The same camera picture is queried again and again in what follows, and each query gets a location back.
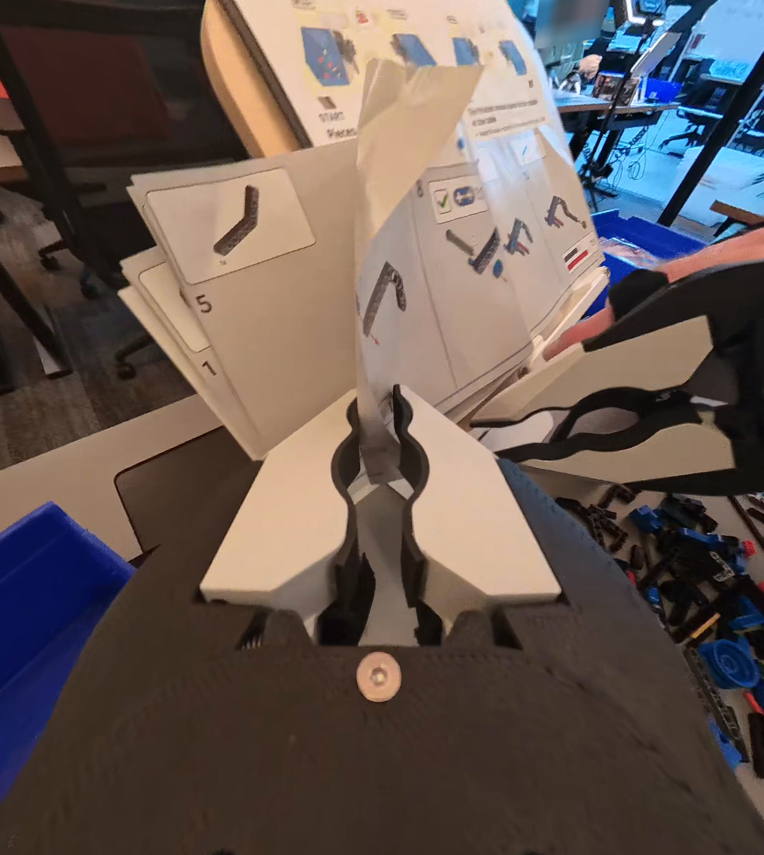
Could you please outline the black steel pole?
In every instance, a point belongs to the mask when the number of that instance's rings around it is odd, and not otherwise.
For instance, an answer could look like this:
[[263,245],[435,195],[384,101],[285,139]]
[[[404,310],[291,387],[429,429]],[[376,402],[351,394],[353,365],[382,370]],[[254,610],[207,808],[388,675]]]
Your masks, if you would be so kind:
[[756,103],[757,97],[761,95],[763,85],[764,49],[755,66],[748,73],[745,81],[730,101],[726,112],[710,134],[707,143],[703,146],[703,150],[699,153],[686,176],[668,200],[657,220],[658,225],[669,228],[674,224],[681,209],[684,208],[720,150],[731,140],[740,121],[742,121],[751,107]]

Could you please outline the pile of loose building parts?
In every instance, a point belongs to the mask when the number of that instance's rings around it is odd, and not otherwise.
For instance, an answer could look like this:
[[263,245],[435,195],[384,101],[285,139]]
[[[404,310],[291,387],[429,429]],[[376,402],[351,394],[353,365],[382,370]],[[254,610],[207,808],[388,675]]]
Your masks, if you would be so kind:
[[[608,551],[679,648],[731,770],[751,764],[764,781],[764,718],[744,698],[753,689],[719,688],[696,653],[717,639],[745,640],[764,680],[764,593],[758,588],[764,579],[750,572],[759,546],[752,537],[722,531],[696,497],[668,493],[652,506],[640,504],[639,495],[611,485],[598,501],[559,496],[556,502]],[[739,501],[764,532],[761,502],[748,499],[748,505]],[[717,626],[689,644],[690,632],[716,612]]]

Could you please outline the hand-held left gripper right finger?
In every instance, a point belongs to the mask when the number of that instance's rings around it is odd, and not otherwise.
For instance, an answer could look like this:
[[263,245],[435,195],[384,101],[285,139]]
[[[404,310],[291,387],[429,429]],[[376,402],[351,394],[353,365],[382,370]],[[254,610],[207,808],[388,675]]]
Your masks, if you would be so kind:
[[442,638],[462,614],[555,602],[561,585],[499,460],[402,385],[392,389],[402,513],[402,586],[417,638]]

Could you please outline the blue plastic bin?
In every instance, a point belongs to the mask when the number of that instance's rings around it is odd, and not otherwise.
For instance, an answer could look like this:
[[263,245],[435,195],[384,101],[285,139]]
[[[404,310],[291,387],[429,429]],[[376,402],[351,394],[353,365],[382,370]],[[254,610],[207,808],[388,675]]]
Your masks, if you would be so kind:
[[133,573],[52,502],[0,533],[0,803],[88,637]]
[[595,213],[592,221],[604,255],[604,265],[609,272],[609,283],[585,316],[601,311],[610,289],[636,270],[653,268],[706,246],[704,241],[638,216],[624,217],[616,209]]

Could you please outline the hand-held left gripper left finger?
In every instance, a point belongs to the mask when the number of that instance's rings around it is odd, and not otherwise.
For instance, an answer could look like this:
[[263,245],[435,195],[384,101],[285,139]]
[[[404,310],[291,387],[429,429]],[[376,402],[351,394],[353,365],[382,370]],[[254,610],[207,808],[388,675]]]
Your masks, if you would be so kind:
[[212,603],[293,611],[318,635],[362,634],[362,554],[349,487],[359,474],[348,391],[260,464],[199,590]]

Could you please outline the grey desk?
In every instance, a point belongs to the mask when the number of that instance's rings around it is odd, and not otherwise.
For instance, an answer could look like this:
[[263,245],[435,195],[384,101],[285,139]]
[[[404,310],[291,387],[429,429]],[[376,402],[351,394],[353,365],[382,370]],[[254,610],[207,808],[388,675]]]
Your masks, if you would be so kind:
[[192,397],[0,471],[130,561],[0,803],[0,853],[764,853],[686,662],[580,525],[506,473],[558,604],[416,646],[401,498],[364,498],[360,644],[197,593],[252,464]]

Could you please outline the background work table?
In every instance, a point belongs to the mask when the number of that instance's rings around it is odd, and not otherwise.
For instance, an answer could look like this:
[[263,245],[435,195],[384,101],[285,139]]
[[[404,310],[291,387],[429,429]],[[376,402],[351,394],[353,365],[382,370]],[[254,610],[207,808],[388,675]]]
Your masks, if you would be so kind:
[[710,205],[713,213],[724,216],[713,237],[718,238],[734,225],[750,226],[764,220],[764,198],[740,197],[716,199]]
[[[584,130],[593,122],[598,122],[596,116],[604,116],[611,111],[611,102],[589,95],[575,94],[569,91],[551,91],[557,111],[561,117],[564,131],[568,134]],[[669,110],[675,110],[681,106],[678,102],[633,102],[627,105],[618,105],[613,117],[620,116],[648,116]]]

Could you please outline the long black axle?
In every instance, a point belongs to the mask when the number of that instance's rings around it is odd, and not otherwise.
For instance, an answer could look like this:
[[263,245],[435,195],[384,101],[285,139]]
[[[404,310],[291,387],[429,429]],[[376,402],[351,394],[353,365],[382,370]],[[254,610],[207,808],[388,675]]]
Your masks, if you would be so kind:
[[745,527],[750,531],[752,539],[755,540],[760,549],[764,551],[764,532],[758,528],[749,511],[742,506],[739,499],[735,496],[728,496],[727,500],[741,518]]

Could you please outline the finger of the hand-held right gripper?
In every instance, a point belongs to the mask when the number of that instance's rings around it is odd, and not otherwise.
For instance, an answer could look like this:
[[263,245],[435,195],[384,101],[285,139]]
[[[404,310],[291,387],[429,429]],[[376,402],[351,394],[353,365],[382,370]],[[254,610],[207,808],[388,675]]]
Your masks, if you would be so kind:
[[593,350],[579,343],[497,393],[476,412],[472,425],[517,424],[540,411],[569,410],[600,391],[679,387],[712,348],[704,316]]
[[559,443],[523,444],[498,455],[531,468],[628,484],[730,471],[736,465],[715,411],[693,404],[658,411],[623,431],[578,433]]

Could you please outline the black office chair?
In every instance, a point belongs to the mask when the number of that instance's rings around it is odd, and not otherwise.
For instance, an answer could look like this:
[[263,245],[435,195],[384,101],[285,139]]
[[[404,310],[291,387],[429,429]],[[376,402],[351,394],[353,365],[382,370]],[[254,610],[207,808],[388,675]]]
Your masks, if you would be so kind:
[[0,1],[0,132],[64,247],[118,293],[154,247],[133,175],[249,158],[201,46],[204,2]]

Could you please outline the instruction booklet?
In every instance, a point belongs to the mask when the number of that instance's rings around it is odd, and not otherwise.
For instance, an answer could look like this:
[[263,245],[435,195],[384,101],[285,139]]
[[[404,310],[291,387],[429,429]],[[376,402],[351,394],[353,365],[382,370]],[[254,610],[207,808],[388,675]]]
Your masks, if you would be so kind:
[[541,58],[508,2],[224,2],[302,144],[134,175],[156,247],[127,305],[243,450],[357,387],[455,421],[609,274]]

